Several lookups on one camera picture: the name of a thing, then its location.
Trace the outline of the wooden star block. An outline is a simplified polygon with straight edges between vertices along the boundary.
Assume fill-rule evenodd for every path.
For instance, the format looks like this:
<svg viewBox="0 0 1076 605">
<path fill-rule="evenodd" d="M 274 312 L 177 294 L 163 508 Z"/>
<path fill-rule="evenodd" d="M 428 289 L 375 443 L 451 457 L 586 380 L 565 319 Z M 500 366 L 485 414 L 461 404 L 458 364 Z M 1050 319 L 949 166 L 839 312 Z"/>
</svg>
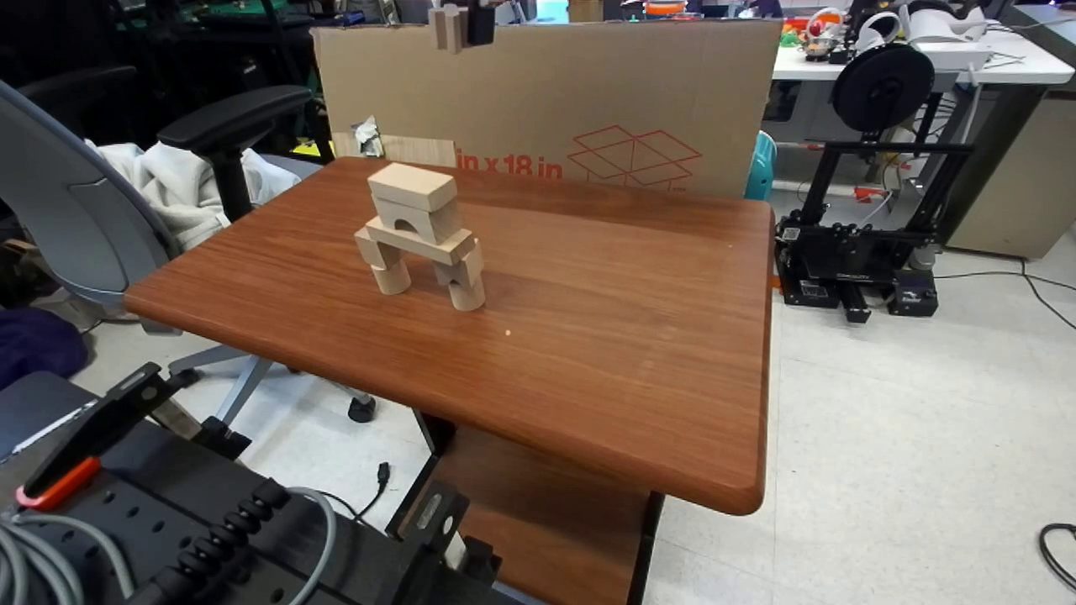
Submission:
<svg viewBox="0 0 1076 605">
<path fill-rule="evenodd" d="M 435 46 L 437 52 L 463 52 L 466 46 L 466 9 L 458 3 L 445 3 L 430 9 Z"/>
</svg>

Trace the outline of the wooden block tower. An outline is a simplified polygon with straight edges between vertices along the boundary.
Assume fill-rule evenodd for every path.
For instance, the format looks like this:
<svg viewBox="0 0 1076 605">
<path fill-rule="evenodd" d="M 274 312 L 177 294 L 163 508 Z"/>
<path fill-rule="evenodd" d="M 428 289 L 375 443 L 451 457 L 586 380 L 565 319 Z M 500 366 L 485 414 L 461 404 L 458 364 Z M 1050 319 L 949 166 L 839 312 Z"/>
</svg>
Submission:
<svg viewBox="0 0 1076 605">
<path fill-rule="evenodd" d="M 409 289 L 408 260 L 423 260 L 458 312 L 485 306 L 485 254 L 458 214 L 458 181 L 445 171 L 388 166 L 367 177 L 374 218 L 352 243 L 383 296 Z"/>
</svg>

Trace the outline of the brown cardboard box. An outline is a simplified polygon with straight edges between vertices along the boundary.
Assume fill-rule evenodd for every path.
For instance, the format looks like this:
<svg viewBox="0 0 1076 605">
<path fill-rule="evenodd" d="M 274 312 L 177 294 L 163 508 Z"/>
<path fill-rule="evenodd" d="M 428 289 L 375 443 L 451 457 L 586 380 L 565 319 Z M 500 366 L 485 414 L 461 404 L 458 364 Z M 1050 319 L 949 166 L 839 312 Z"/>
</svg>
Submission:
<svg viewBox="0 0 1076 605">
<path fill-rule="evenodd" d="M 311 52 L 344 157 L 737 200 L 778 34 L 589 21 L 439 52 L 428 26 L 318 26 Z"/>
</svg>

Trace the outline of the black 3D printer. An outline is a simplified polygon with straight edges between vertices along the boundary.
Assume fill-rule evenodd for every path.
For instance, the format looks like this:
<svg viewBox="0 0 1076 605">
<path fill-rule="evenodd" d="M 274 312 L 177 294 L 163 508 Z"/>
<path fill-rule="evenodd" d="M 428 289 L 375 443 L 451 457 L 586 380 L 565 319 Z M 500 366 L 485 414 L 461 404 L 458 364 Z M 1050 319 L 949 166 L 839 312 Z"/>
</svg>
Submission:
<svg viewBox="0 0 1076 605">
<path fill-rule="evenodd" d="M 800 210 L 778 222 L 781 296 L 789 306 L 839 306 L 846 322 L 866 322 L 866 296 L 891 317 L 931 317 L 938 289 L 924 254 L 938 243 L 938 212 L 971 147 L 931 143 L 941 93 L 934 63 L 909 43 L 882 43 L 849 59 L 829 92 L 837 118 L 856 143 L 824 143 L 812 181 Z M 915 190 L 915 166 L 934 157 L 917 210 L 899 229 L 874 218 L 828 222 L 828 196 L 843 157 L 864 174 L 855 200 L 885 210 Z"/>
</svg>

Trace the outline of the grey office chair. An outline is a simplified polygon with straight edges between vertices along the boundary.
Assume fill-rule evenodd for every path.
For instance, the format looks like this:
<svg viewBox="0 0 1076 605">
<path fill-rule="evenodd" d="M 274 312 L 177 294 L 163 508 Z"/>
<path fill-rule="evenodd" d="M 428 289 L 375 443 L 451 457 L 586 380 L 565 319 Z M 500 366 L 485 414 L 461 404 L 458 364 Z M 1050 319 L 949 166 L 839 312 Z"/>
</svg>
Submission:
<svg viewBox="0 0 1076 605">
<path fill-rule="evenodd" d="M 197 154 L 96 147 L 11 83 L 0 83 L 0 203 L 68 294 L 124 319 L 135 282 L 232 224 Z"/>
</svg>

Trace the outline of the left orange clamp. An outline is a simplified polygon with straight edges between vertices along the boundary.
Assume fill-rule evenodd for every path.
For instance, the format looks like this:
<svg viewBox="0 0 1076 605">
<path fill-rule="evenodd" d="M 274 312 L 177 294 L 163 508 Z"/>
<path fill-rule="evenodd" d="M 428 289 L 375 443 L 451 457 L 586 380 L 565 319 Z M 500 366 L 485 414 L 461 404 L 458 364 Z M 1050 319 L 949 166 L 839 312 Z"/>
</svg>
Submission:
<svg viewBox="0 0 1076 605">
<path fill-rule="evenodd" d="M 102 457 L 173 390 L 182 380 L 163 380 L 159 364 L 136 366 L 75 425 L 75 434 L 14 490 L 14 501 L 28 510 L 56 510 L 102 474 Z"/>
</svg>

